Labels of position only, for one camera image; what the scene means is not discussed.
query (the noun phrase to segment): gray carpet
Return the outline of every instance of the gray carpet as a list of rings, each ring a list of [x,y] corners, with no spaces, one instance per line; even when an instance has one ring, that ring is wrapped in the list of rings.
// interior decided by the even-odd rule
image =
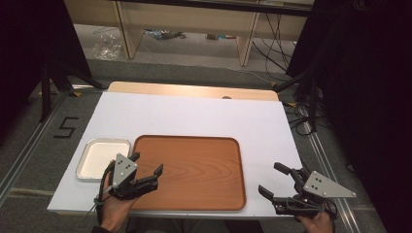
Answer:
[[[181,67],[160,64],[131,64],[127,62],[89,61],[93,76],[102,83],[112,81],[130,81],[142,83],[176,83],[210,86],[230,86],[243,88],[270,89],[266,83],[250,74],[237,73],[225,69],[205,67]],[[266,73],[256,72],[260,77],[273,81]],[[285,76],[272,74],[279,79]],[[74,79],[72,83],[82,83]],[[49,129],[44,135],[39,147],[34,152],[29,163],[20,175],[15,188],[27,190],[55,191],[63,173],[71,159],[77,144],[81,140],[88,121],[100,97],[100,92],[95,89],[82,90],[80,97],[66,97],[58,108],[51,121]],[[280,99],[290,101],[292,90],[280,93]],[[40,96],[34,95],[31,105],[21,112],[16,120],[14,130],[7,138],[6,144],[0,149],[0,156],[4,159],[1,163],[1,177],[3,178],[14,157],[21,151],[30,132],[37,125],[40,118]],[[54,138],[56,135],[67,135],[68,130],[59,129],[65,117],[78,117],[66,121],[66,126],[76,127],[71,138]],[[318,127],[324,150],[331,162],[338,180],[341,184],[354,190],[358,198],[350,200],[361,232],[386,232],[373,209],[367,194],[364,192],[356,174],[347,170],[344,151],[340,148],[333,131],[327,127]],[[314,154],[312,145],[307,136],[300,136],[294,130],[292,134],[302,161],[311,170],[320,170],[319,163]],[[79,228],[82,217],[59,216],[46,210],[50,197],[45,195],[35,196],[29,194],[11,195],[0,209],[0,225],[2,232],[88,232],[89,227]],[[264,220],[261,225],[265,232],[302,232],[300,223],[292,218],[278,221]],[[336,232],[347,231],[341,219],[336,221]]]

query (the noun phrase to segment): tray rim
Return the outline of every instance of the tray rim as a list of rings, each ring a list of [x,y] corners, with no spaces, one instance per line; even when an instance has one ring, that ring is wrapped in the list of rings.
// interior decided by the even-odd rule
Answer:
[[[200,209],[193,209],[193,210],[175,210],[175,211],[222,211],[222,212],[226,212],[226,211],[241,211],[245,208],[246,204],[247,204],[247,195],[246,195],[246,186],[245,186],[245,175],[243,172],[243,162],[242,162],[242,156],[241,156],[241,152],[240,152],[240,145],[239,142],[232,137],[224,137],[224,136],[188,136],[188,135],[157,135],[157,134],[144,134],[144,135],[140,135],[139,137],[136,138],[136,140],[134,141],[133,144],[133,148],[131,149],[132,152],[135,151],[137,142],[142,139],[142,138],[146,138],[146,137],[158,137],[158,138],[191,138],[191,139],[225,139],[225,140],[229,140],[232,141],[233,143],[235,143],[236,145],[236,149],[237,149],[237,154],[238,154],[238,158],[239,158],[239,172],[240,172],[240,176],[241,176],[241,181],[242,181],[242,185],[241,185],[241,189],[242,189],[242,203],[240,203],[240,205],[238,207],[236,207],[236,209],[221,209],[221,210],[215,210],[215,209],[205,209],[205,210],[200,210]],[[139,211],[159,211],[159,210],[163,210],[163,211],[171,211],[169,209],[139,209],[139,208],[132,208],[132,210],[139,210]]]

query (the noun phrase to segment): robotic hand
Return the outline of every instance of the robotic hand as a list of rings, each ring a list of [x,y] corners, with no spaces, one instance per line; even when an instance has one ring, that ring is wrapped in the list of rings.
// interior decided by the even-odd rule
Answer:
[[[328,198],[356,197],[356,193],[324,177],[323,175],[305,169],[291,169],[282,163],[275,163],[274,168],[285,175],[291,174],[295,181],[294,197],[274,197],[273,193],[258,186],[258,192],[272,202],[277,215],[288,216],[316,216],[319,212],[326,212],[330,219],[337,218],[337,209],[333,211],[329,203],[334,203]]]
[[[99,194],[96,198],[94,198],[99,224],[102,222],[102,208],[106,200],[103,199],[104,193],[109,192],[109,197],[113,196],[120,200],[130,200],[157,190],[157,179],[163,172],[163,164],[154,170],[154,174],[152,176],[135,180],[138,168],[135,161],[139,159],[139,157],[139,152],[134,153],[129,158],[118,153],[116,160],[112,160],[106,168],[100,183]],[[104,181],[106,180],[109,172],[111,172],[109,177],[109,186],[103,190]]]

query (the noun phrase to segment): metal rail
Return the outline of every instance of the metal rail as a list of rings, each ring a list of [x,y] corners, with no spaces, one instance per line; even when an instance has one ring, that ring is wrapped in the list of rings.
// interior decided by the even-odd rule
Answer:
[[[308,113],[304,106],[299,106],[298,108],[301,114],[303,114],[304,116],[308,116]],[[304,128],[307,133],[311,131],[311,127],[308,122],[304,123]],[[332,181],[339,183],[329,163],[329,160],[327,159],[326,152],[322,147],[321,140],[319,139],[318,134],[316,132],[312,132],[309,135],[309,140],[316,154],[316,157],[318,158],[319,164],[321,165],[323,175],[328,177]],[[334,198],[334,201],[339,211],[339,214],[342,217],[342,221],[345,224],[346,230],[351,233],[361,233],[355,215],[352,212],[351,207],[346,198]]]
[[[67,97],[67,95],[68,92],[58,93],[56,100],[54,102],[54,106],[52,107],[51,113],[45,120],[43,120],[43,122],[40,122],[39,125],[36,127],[30,139],[18,155],[16,161],[9,169],[3,181],[0,183],[0,208],[6,201],[9,192],[12,190],[12,187],[16,184],[18,177],[23,172],[25,166],[27,165],[34,151],[42,141],[45,131],[49,129],[50,123],[54,119],[55,112],[57,111],[58,107],[61,105],[65,97]]]

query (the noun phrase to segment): table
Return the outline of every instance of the table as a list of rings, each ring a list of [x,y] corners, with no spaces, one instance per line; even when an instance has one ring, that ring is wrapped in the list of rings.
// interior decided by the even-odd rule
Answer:
[[[278,217],[271,203],[258,193],[258,185],[273,190],[279,197],[295,195],[292,178],[273,169],[274,162],[301,167],[276,93],[206,86],[112,83],[102,94],[48,210],[64,215],[83,215],[92,207],[99,183],[83,183],[76,177],[76,168],[88,141],[109,137],[134,142],[141,135],[234,138],[240,145],[247,203],[236,212],[134,210],[131,212],[133,215],[237,219]]]

